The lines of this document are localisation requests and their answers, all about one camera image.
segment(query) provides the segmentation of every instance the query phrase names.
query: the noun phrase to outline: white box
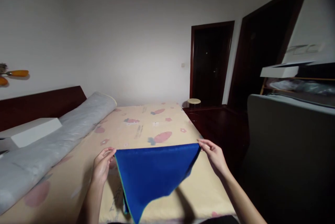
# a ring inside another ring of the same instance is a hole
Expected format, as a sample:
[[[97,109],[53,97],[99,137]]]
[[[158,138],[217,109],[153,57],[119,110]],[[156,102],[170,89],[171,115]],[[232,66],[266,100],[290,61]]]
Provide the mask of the white box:
[[[312,63],[308,62],[296,62],[296,63],[283,63],[262,68],[261,77],[274,77],[274,78],[288,78],[295,77],[298,73],[299,66]]]
[[[58,118],[39,118],[0,132],[0,151],[15,150],[54,132],[62,126]]]

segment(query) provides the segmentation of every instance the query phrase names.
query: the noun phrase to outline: small stool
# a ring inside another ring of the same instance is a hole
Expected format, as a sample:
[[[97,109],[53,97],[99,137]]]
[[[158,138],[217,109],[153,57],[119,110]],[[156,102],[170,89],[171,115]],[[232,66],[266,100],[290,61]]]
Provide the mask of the small stool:
[[[194,104],[194,107],[196,104],[200,104],[200,107],[201,107],[201,101],[197,98],[190,98],[187,100],[187,102],[188,102],[188,107],[190,104]]]

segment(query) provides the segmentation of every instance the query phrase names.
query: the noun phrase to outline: door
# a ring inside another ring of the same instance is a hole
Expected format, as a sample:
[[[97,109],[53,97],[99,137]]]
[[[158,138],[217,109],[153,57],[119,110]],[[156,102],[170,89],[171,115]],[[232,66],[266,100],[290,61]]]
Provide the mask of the door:
[[[272,0],[242,20],[228,106],[247,110],[259,94],[263,67],[282,62],[304,0]]]
[[[192,26],[190,98],[222,104],[234,21]]]

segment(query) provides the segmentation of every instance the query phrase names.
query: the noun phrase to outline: wooden headboard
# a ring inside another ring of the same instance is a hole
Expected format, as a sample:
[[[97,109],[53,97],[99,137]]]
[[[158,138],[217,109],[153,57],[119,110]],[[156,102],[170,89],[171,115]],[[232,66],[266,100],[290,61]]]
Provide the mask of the wooden headboard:
[[[41,117],[61,117],[86,100],[80,86],[0,101],[0,131]]]

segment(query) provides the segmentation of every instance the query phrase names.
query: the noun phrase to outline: blue cloth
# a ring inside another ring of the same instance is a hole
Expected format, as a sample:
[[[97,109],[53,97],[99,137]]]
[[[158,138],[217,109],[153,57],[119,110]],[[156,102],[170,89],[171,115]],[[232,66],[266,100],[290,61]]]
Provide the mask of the blue cloth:
[[[152,200],[170,195],[190,175],[199,152],[198,144],[117,150],[125,212],[135,224]]]

